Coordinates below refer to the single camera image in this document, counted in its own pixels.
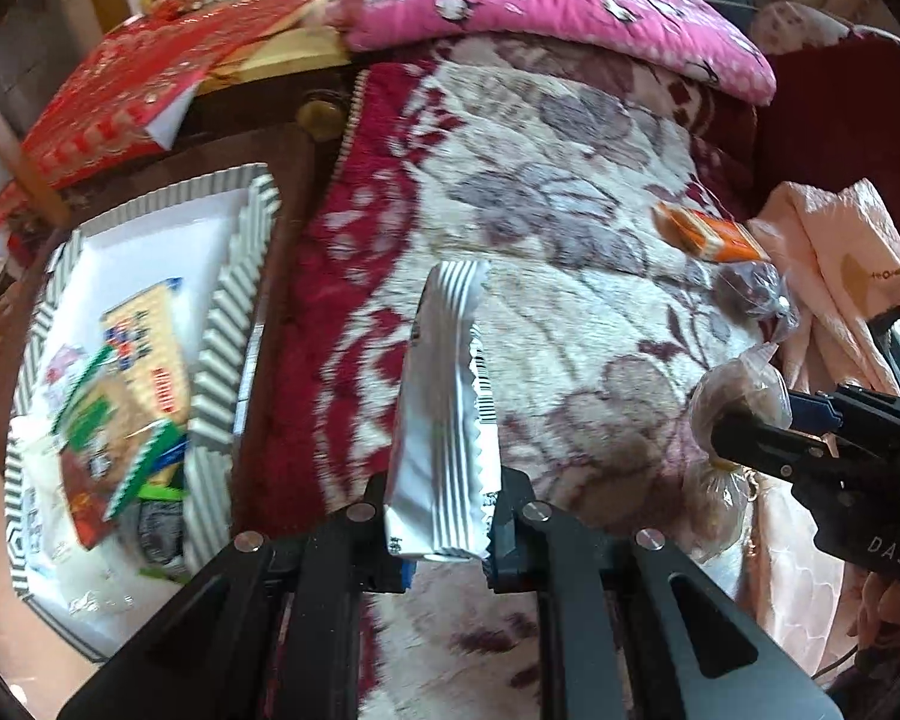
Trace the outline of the santa figurine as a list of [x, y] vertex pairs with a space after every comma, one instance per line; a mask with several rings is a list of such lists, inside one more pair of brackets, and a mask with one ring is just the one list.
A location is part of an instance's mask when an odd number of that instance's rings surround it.
[[155, 21], [173, 21], [187, 15], [190, 0], [139, 0], [142, 15]]

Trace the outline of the dark red velvet cushion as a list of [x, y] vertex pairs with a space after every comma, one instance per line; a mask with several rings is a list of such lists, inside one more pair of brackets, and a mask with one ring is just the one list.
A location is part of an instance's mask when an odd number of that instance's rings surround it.
[[900, 234], [900, 43], [848, 36], [772, 55], [777, 91], [758, 110], [756, 192], [782, 182], [878, 190]]

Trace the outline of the orange snack packet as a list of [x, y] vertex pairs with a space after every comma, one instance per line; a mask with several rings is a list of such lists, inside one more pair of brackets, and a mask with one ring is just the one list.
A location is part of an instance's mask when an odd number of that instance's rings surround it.
[[694, 208], [660, 202], [653, 209], [656, 231], [668, 244], [710, 263], [767, 262], [769, 255], [746, 227]]

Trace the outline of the clear bag of nuts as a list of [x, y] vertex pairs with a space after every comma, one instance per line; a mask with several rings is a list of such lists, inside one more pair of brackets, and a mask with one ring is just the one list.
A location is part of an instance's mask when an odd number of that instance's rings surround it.
[[785, 278], [769, 262], [718, 268], [717, 302], [735, 320], [752, 320], [763, 341], [718, 364], [697, 385], [689, 404], [691, 436], [704, 458], [689, 468], [683, 484], [689, 533], [683, 546], [707, 562], [745, 536], [756, 499], [745, 452], [733, 442], [752, 426], [787, 427], [792, 406], [774, 356], [800, 325]]

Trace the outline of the peach pink towel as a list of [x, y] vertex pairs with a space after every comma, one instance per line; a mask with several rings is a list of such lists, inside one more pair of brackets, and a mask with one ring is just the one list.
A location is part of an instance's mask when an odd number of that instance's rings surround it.
[[[898, 383], [868, 324], [900, 305], [900, 235], [866, 179], [841, 192], [784, 182], [748, 224], [797, 298], [800, 325], [779, 351], [788, 387], [809, 394]], [[900, 583], [821, 553], [790, 484], [764, 476], [756, 504], [752, 606], [764, 631], [814, 673], [850, 647], [900, 626]]]

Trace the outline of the yellow cracker packet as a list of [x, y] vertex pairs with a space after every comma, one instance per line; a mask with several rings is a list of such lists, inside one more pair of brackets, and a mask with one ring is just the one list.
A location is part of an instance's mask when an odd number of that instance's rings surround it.
[[190, 383], [176, 338], [172, 299], [180, 281], [162, 280], [103, 314], [103, 343], [113, 349], [119, 375], [153, 418], [187, 424]]

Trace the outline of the red snack packet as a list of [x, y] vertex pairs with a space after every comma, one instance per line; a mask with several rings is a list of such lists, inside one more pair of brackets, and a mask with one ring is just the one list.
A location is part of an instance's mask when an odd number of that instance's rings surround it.
[[116, 528], [113, 520], [105, 518], [110, 495], [95, 483], [73, 452], [64, 450], [59, 465], [77, 541], [84, 550], [93, 550]]

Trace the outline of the green striped white tray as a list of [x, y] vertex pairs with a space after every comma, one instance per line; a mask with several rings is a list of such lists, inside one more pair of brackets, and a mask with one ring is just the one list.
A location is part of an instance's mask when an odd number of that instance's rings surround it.
[[109, 660], [230, 533], [235, 434], [281, 210], [261, 163], [158, 188], [46, 265], [4, 463], [14, 592]]

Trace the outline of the red gold embroidered cloth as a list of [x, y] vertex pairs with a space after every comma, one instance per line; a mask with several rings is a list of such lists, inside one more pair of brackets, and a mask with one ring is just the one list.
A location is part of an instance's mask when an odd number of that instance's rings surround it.
[[339, 103], [346, 49], [333, 0], [227, 0], [175, 20], [135, 16], [64, 80], [22, 138], [56, 192], [126, 163]]

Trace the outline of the silver pink snack bag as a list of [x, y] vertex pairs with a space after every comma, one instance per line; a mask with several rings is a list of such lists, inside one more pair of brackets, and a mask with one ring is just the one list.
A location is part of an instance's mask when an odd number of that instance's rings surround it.
[[383, 498], [386, 546], [408, 561], [489, 554], [502, 491], [499, 428], [478, 309], [486, 260], [429, 271], [404, 355]]

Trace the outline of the wooden chair frame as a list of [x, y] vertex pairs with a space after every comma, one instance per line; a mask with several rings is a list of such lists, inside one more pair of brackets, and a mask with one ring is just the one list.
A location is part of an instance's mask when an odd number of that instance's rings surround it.
[[27, 205], [50, 226], [69, 223], [71, 210], [58, 192], [40, 174], [34, 161], [23, 151], [14, 130], [2, 117], [0, 110], [0, 160], [13, 181], [22, 190]]

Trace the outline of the dark green snack packet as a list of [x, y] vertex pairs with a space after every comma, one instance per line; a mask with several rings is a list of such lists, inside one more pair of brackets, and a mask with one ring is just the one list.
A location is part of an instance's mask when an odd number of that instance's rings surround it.
[[110, 495], [107, 520], [137, 498], [155, 461], [182, 433], [170, 419], [142, 410], [119, 375], [110, 346], [103, 346], [77, 378], [53, 421], [59, 460], [69, 450]]

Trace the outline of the pink penguin print quilt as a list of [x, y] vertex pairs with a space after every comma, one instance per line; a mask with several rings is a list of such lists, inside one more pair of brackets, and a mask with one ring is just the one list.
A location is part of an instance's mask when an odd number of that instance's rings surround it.
[[352, 52], [520, 32], [614, 50], [753, 106], [777, 91], [764, 54], [706, 0], [334, 0], [328, 20]]

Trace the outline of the white blue snack packet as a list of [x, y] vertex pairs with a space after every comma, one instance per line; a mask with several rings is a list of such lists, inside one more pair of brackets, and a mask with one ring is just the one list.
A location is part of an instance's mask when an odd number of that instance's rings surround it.
[[30, 595], [50, 600], [80, 621], [130, 611], [133, 599], [118, 566], [102, 548], [86, 550], [77, 538], [50, 421], [16, 416], [11, 437], [22, 461], [20, 516]]

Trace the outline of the floral red cream blanket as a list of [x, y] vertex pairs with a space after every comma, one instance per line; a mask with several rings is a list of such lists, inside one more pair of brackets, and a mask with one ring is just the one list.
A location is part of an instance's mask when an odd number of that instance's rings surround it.
[[430, 268], [484, 260], [479, 306], [505, 465], [597, 527], [692, 535], [699, 379], [758, 343], [660, 203], [735, 211], [756, 112], [582, 44], [471, 36], [362, 62], [343, 151], [290, 267], [265, 440], [233, 522], [306, 532], [390, 457]]

